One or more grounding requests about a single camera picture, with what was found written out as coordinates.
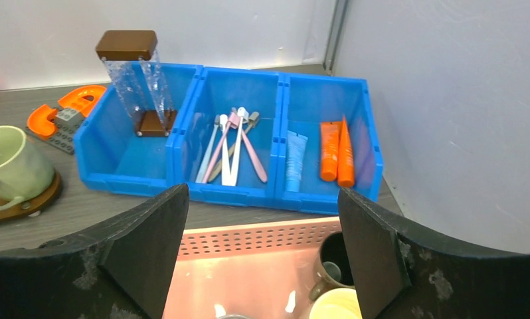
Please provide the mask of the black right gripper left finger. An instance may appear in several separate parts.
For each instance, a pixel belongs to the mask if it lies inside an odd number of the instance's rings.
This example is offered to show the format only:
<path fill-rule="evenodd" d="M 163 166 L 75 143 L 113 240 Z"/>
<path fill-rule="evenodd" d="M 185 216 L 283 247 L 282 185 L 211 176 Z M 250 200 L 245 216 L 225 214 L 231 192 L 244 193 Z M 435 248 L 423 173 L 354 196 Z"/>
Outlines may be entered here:
<path fill-rule="evenodd" d="M 188 209 L 179 184 L 37 248 L 0 251 L 0 318 L 161 318 Z"/>

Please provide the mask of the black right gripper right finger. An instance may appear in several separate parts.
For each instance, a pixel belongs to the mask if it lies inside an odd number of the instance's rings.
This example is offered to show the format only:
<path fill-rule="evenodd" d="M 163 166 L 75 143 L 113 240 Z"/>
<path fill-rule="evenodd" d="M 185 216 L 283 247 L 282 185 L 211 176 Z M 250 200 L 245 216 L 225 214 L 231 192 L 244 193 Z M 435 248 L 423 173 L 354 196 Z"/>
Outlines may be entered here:
<path fill-rule="evenodd" d="M 339 219 L 364 318 L 530 318 L 530 254 L 439 233 L 352 189 Z"/>

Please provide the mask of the light green mug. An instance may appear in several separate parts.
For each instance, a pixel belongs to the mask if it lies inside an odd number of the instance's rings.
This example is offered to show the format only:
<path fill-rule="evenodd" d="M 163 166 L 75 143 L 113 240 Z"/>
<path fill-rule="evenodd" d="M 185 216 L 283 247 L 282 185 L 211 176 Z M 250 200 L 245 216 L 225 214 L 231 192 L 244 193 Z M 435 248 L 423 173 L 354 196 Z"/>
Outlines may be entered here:
<path fill-rule="evenodd" d="M 15 126 L 0 126 L 0 211 L 42 194 L 55 176 L 50 160 Z"/>

